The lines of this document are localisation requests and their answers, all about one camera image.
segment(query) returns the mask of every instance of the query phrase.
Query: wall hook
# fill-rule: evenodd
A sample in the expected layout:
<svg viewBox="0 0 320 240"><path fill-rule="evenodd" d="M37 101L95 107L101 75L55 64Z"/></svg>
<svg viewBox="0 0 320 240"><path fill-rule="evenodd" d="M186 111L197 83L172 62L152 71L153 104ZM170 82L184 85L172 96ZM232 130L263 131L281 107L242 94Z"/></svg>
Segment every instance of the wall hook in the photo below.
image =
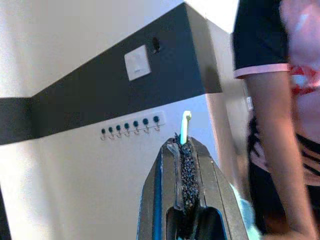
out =
<svg viewBox="0 0 320 240"><path fill-rule="evenodd" d="M139 122L138 121L134 121L133 122L133 126L135 127L135 130L133 131L135 135L140 135L138 126L139 126Z"/></svg>
<svg viewBox="0 0 320 240"><path fill-rule="evenodd" d="M154 117L153 117L153 121L154 121L155 124L156 124L156 126L154 127L154 129L155 129L157 132L159 132L159 131L160 131L160 126L159 126L159 121L160 121L160 119L159 119L159 117L158 117L158 116L154 116Z"/></svg>
<svg viewBox="0 0 320 240"><path fill-rule="evenodd" d="M106 130L104 128L101 129L101 133L102 133L102 136L100 137L100 139L102 141L106 140Z"/></svg>
<svg viewBox="0 0 320 240"><path fill-rule="evenodd" d="M130 137L130 132L129 132L130 125L129 125L129 123L125 123L124 124L124 128L126 129L126 132L124 133L124 135L126 135L127 137Z"/></svg>
<svg viewBox="0 0 320 240"><path fill-rule="evenodd" d="M115 127L115 129L117 130L117 137L120 139L122 136L121 136L121 132L120 132L120 130L121 130L121 126L120 125L117 125L116 127Z"/></svg>
<svg viewBox="0 0 320 240"><path fill-rule="evenodd" d="M109 133L111 134L111 136L108 136L109 139L114 140L115 139L115 135L113 134L113 128L109 127L108 129Z"/></svg>
<svg viewBox="0 0 320 240"><path fill-rule="evenodd" d="M148 118L144 118L142 120L144 126L145 126L145 129L143 129L143 131L146 133L146 134L149 134L149 127L148 127L148 124L149 124L149 120Z"/></svg>

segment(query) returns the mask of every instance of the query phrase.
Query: woman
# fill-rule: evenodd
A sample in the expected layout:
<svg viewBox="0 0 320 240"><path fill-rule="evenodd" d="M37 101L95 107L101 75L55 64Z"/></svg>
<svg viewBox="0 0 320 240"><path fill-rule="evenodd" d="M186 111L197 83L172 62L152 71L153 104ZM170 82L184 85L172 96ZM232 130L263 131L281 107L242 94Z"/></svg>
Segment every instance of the woman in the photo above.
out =
<svg viewBox="0 0 320 240"><path fill-rule="evenodd" d="M256 224L275 234L265 239L316 240L320 0L240 0L233 47L235 76L254 105L248 157Z"/></svg>

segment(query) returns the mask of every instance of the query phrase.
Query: blue knob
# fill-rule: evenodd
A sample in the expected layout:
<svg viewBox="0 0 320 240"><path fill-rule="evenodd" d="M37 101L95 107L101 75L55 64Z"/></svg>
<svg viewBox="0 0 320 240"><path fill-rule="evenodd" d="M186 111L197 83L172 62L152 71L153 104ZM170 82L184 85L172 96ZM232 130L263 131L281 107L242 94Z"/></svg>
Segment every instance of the blue knob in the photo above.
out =
<svg viewBox="0 0 320 240"><path fill-rule="evenodd" d="M159 119L158 116L154 116L154 117L153 117L153 121L154 121L155 123L158 123L158 122L160 121L160 119Z"/></svg>
<svg viewBox="0 0 320 240"><path fill-rule="evenodd" d="M142 120L142 122L143 122L144 125L148 125L149 120L148 120L148 118L144 118L144 119Z"/></svg>

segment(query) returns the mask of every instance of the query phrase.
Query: light switch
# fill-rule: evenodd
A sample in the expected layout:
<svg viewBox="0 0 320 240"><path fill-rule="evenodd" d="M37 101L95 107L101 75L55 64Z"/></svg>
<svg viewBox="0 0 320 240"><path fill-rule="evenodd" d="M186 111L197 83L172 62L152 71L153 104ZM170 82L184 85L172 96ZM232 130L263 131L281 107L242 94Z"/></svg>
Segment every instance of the light switch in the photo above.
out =
<svg viewBox="0 0 320 240"><path fill-rule="evenodd" d="M125 54L124 61L129 81L151 73L146 45Z"/></svg>

